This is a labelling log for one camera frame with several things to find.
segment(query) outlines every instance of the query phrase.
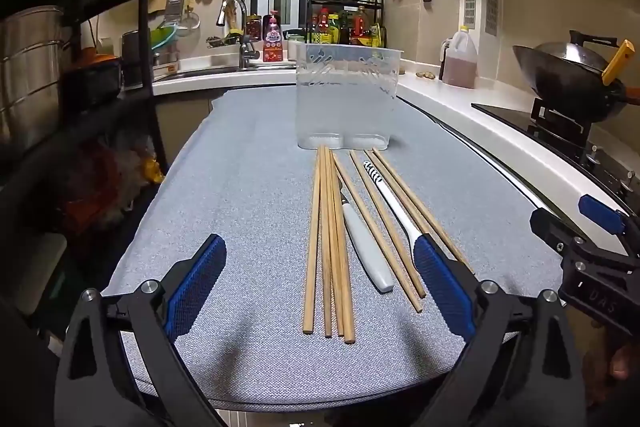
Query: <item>stove knob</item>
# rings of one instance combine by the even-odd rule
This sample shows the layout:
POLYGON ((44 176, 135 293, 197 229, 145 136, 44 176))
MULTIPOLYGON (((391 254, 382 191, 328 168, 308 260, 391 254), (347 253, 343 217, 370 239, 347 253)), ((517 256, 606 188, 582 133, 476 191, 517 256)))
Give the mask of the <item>stove knob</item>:
POLYGON ((587 159, 594 165, 600 165, 600 160, 596 158, 599 150, 600 147, 594 145, 593 147, 591 147, 591 153, 587 155, 587 159))
POLYGON ((633 188, 631 188, 631 183, 636 177, 636 173, 634 171, 629 171, 626 173, 626 179, 620 180, 620 188, 622 188, 623 192, 630 193, 633 192, 633 188))

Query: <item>gas stove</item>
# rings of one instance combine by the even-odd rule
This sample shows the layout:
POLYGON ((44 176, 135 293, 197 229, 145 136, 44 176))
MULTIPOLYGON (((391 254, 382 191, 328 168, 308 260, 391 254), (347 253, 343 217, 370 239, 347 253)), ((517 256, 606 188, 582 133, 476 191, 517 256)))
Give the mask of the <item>gas stove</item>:
POLYGON ((557 154, 600 186, 628 213, 640 215, 640 180, 635 172, 589 141, 588 124, 579 124, 545 108, 540 99, 536 99, 530 114, 478 103, 471 105, 557 154))

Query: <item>knife handle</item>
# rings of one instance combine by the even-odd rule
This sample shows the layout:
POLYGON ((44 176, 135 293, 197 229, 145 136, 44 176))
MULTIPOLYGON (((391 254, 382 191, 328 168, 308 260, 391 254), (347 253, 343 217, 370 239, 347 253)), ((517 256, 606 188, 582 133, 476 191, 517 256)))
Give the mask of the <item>knife handle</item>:
POLYGON ((342 212, 364 271, 381 293, 390 292, 394 288, 394 278, 376 240, 349 203, 343 204, 342 212))

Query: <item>screw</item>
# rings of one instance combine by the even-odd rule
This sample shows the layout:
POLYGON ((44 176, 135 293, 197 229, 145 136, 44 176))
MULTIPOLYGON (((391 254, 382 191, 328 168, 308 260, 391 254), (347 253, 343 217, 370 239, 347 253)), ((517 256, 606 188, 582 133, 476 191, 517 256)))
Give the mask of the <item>screw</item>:
POLYGON ((158 289, 158 286, 158 281, 149 279, 148 281, 143 282, 140 285, 140 288, 142 289, 142 293, 153 293, 158 289))
POLYGON ((488 293, 489 295, 493 295, 498 291, 498 285, 493 281, 484 281, 480 287, 484 293, 488 293))
POLYGON ((85 302, 91 302, 98 296, 98 290, 95 288, 89 288, 82 292, 82 300, 85 302))
POLYGON ((542 296, 547 302, 556 302, 558 300, 558 295, 553 290, 544 290, 542 296))

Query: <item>gray tablecloth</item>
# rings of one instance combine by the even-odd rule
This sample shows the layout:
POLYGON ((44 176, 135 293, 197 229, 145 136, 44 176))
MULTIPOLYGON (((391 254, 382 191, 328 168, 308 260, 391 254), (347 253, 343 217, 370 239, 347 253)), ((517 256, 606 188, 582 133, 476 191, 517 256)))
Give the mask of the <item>gray tablecloth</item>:
MULTIPOLYGON (((295 89, 232 90, 214 102, 105 291, 129 292, 145 279, 161 279, 209 233, 225 239, 225 270, 191 332, 175 343, 205 396, 220 409, 307 410, 369 399, 448 371, 463 347, 429 295, 421 314, 399 285, 380 295, 351 244, 356 343, 347 346, 322 334, 320 277, 316 333, 302 333, 316 153, 296 145, 295 89)), ((347 153, 338 154, 378 217, 347 153)), ((394 102, 385 156, 462 248, 479 279, 494 279, 522 295, 559 286, 557 254, 529 229, 529 200, 400 100, 394 102)), ((125 343, 140 388, 152 391, 132 335, 125 343)))

